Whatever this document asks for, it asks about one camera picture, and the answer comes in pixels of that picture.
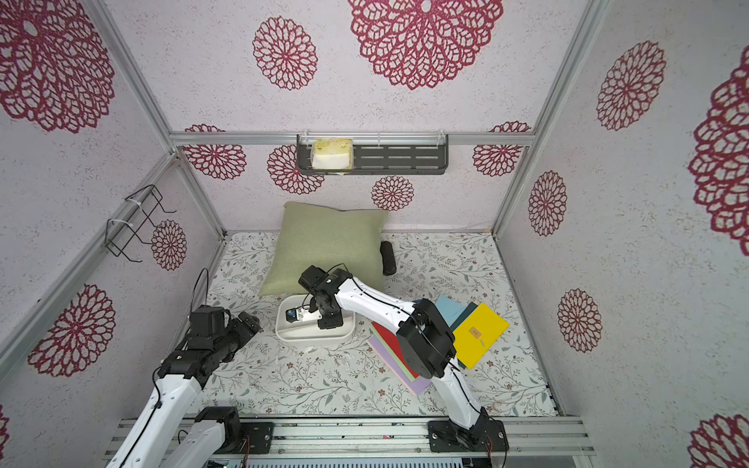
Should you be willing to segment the dark green envelope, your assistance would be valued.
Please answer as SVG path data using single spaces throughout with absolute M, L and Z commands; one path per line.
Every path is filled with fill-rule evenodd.
M 467 368 L 466 364 L 462 361 L 460 358 L 460 352 L 461 352 L 461 346 L 462 342 L 460 340 L 460 337 L 458 336 L 458 329 L 460 326 L 471 316 L 471 314 L 478 308 L 478 304 L 475 302 L 468 303 L 462 312 L 458 314 L 458 317 L 454 319 L 454 321 L 451 324 L 451 330 L 454 334 L 454 347 L 456 347 L 456 358 L 458 359 L 458 366 L 462 370 L 465 370 Z

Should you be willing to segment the yellow envelope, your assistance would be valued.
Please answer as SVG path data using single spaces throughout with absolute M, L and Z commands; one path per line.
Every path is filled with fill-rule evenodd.
M 509 323 L 485 303 L 458 329 L 462 342 L 460 358 L 467 369 L 473 369 L 497 340 L 507 331 Z

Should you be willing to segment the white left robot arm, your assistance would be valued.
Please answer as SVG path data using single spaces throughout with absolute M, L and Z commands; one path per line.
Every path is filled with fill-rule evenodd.
M 255 335 L 259 319 L 203 305 L 189 314 L 185 337 L 152 373 L 153 390 L 110 467 L 203 467 L 215 454 L 248 448 L 238 409 L 199 411 L 179 446 L 168 454 L 188 410 L 222 364 L 233 360 Z

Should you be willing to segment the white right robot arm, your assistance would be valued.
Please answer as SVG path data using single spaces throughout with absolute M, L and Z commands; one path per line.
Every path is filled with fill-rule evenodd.
M 432 426 L 430 437 L 466 452 L 506 450 L 503 426 L 481 407 L 458 366 L 454 333 L 430 300 L 405 301 L 377 291 L 344 264 L 329 271 L 314 265 L 300 277 L 309 302 L 285 311 L 289 323 L 314 322 L 321 330 L 343 325 L 350 311 L 393 333 L 405 364 L 432 382 L 447 409 L 447 426 Z

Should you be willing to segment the white plastic storage box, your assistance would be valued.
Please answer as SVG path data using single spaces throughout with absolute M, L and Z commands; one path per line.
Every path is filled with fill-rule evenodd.
M 288 309 L 307 304 L 304 294 L 288 296 L 280 302 L 276 317 L 275 333 L 282 343 L 294 346 L 338 345 L 350 339 L 356 329 L 356 315 L 348 310 L 343 311 L 343 326 L 322 330 L 316 321 L 294 322 L 286 320 Z

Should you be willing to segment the green square pillow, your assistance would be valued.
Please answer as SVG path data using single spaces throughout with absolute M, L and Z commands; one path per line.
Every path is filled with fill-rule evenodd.
M 308 267 L 328 270 L 339 263 L 365 284 L 382 290 L 380 244 L 387 219 L 388 213 L 382 210 L 340 211 L 287 203 L 273 263 L 259 296 L 303 294 L 298 280 Z

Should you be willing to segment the small black cylinder object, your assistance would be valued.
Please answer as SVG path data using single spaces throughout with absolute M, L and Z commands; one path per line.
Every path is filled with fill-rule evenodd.
M 394 275 L 397 272 L 397 263 L 391 242 L 380 243 L 380 255 L 382 256 L 382 274 L 386 277 Z

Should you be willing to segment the light green envelope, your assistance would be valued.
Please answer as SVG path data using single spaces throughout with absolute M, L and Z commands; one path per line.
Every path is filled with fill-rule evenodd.
M 369 340 L 369 344 L 372 346 L 372 349 L 374 349 L 374 352 L 380 356 L 380 359 L 384 361 L 384 364 L 390 368 L 393 372 L 395 372 L 396 376 L 400 378 L 403 382 L 415 382 L 415 381 L 409 381 L 403 374 L 403 372 L 396 366 L 393 358 L 389 355 L 389 353 L 385 350 L 384 345 L 380 342 L 378 337 L 375 335 L 373 328 L 371 328 L 372 331 L 372 337 Z

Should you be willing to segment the red envelope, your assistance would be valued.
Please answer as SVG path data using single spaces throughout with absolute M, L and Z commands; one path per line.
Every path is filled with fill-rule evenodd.
M 385 350 L 393 358 L 396 366 L 403 372 L 404 376 L 409 381 L 415 381 L 419 378 L 419 375 L 409 368 L 403 360 L 403 352 L 398 343 L 398 339 L 394 333 L 388 331 L 384 326 L 373 322 L 372 328 L 374 334 L 378 337 L 380 342 L 384 345 Z

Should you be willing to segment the light blue envelope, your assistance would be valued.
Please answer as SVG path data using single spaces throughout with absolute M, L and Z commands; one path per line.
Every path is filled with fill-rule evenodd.
M 439 296 L 435 305 L 444 318 L 448 326 L 452 327 L 460 315 L 464 312 L 466 306 L 448 298 L 448 296 Z

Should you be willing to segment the yellow white sponge block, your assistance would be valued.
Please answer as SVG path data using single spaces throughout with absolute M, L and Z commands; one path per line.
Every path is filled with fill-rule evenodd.
M 354 165 L 350 138 L 323 138 L 312 144 L 311 167 L 315 171 L 349 171 Z

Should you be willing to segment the lilac envelope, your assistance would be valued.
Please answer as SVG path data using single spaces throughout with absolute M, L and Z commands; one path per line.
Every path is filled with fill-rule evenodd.
M 394 373 L 394 376 L 415 396 L 419 397 L 432 386 L 432 382 L 425 378 L 416 378 L 409 380 L 400 367 L 396 364 L 394 358 L 387 352 L 382 342 L 374 335 L 369 339 L 370 347 L 374 350 L 380 360 Z

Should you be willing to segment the aluminium front rail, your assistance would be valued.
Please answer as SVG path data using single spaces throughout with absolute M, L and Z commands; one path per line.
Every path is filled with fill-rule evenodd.
M 356 456 L 427 457 L 427 422 L 442 417 L 245 417 L 242 422 L 273 422 L 269 454 L 258 458 L 337 458 Z M 445 456 L 594 456 L 595 448 L 578 417 L 502 418 L 507 452 L 444 452 Z

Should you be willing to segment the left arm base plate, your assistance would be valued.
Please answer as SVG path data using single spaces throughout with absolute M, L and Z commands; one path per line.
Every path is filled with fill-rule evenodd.
M 243 454 L 243 456 L 269 454 L 274 439 L 274 429 L 273 422 L 242 422 L 240 441 L 235 453 Z

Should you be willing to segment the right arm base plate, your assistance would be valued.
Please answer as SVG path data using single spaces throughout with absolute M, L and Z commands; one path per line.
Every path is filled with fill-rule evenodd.
M 428 442 L 431 452 L 507 452 L 508 438 L 501 422 L 478 420 L 470 429 L 464 429 L 449 420 L 427 422 Z

